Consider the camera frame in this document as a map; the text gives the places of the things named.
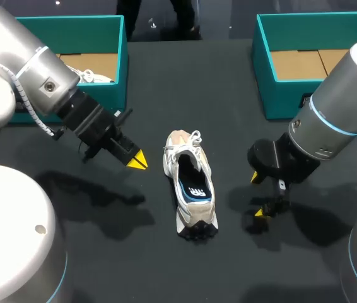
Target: teal box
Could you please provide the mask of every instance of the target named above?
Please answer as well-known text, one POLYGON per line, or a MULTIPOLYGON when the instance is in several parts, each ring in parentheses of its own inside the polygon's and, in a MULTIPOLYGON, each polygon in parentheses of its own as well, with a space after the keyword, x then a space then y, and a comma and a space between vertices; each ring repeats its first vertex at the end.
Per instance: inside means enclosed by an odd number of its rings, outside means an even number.
POLYGON ((252 62, 266 118, 294 118, 304 94, 323 81, 278 80, 270 51, 349 49, 355 43, 357 12, 257 15, 252 62))
MULTIPOLYGON (((126 107, 127 39, 123 16, 51 16, 17 18, 55 54, 118 54, 115 83, 80 83, 78 87, 109 110, 126 107)), ((60 122, 57 116, 43 122, 60 122)), ((34 123, 28 113, 11 122, 34 123)))

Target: shoe tongue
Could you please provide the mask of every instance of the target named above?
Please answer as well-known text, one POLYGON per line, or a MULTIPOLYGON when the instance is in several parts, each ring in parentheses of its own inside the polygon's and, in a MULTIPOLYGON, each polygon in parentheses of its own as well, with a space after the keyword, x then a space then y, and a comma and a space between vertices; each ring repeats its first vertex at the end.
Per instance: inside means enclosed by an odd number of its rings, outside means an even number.
POLYGON ((188 146, 183 146, 179 148, 176 153, 177 160, 180 158, 181 155, 188 155, 190 156, 190 160, 192 165, 200 172, 201 171, 201 163, 197 160, 197 156, 193 148, 189 148, 188 146))

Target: cardboard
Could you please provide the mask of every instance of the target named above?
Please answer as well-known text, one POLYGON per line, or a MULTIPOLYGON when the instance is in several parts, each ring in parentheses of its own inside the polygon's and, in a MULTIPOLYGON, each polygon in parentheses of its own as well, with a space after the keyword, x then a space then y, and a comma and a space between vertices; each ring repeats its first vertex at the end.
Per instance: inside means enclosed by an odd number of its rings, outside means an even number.
POLYGON ((324 79, 327 74, 317 50, 272 51, 279 80, 324 79))
POLYGON ((118 54, 61 54, 60 59, 73 68, 81 71, 90 69, 115 81, 118 54))
POLYGON ((324 69, 329 74, 337 63, 347 53, 347 49, 319 49, 319 55, 322 58, 324 69))

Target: new balance logo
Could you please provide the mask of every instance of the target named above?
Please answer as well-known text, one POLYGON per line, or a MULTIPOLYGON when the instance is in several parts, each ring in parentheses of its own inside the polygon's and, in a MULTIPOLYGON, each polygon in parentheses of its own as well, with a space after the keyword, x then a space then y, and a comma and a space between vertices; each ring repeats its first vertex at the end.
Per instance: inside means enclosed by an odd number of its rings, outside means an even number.
POLYGON ((190 189, 191 195, 193 195, 193 196, 201 196, 201 197, 206 196, 206 194, 204 193, 204 191, 202 189, 194 189, 191 187, 189 187, 189 189, 190 189))

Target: screw hole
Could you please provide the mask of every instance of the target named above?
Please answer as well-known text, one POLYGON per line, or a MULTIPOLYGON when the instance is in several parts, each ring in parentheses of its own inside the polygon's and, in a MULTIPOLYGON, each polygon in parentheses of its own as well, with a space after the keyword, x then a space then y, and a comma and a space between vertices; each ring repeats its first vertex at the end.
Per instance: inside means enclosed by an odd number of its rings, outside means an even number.
POLYGON ((55 89, 55 84, 53 84, 53 82, 47 82, 44 86, 45 90, 47 90, 48 92, 53 92, 55 89))
POLYGON ((295 120, 295 121, 293 121, 293 127, 294 127, 294 128, 298 128, 299 125, 300 125, 300 120, 295 120))
POLYGON ((38 232, 40 235, 45 235, 47 230, 41 224, 35 226, 35 231, 38 232))

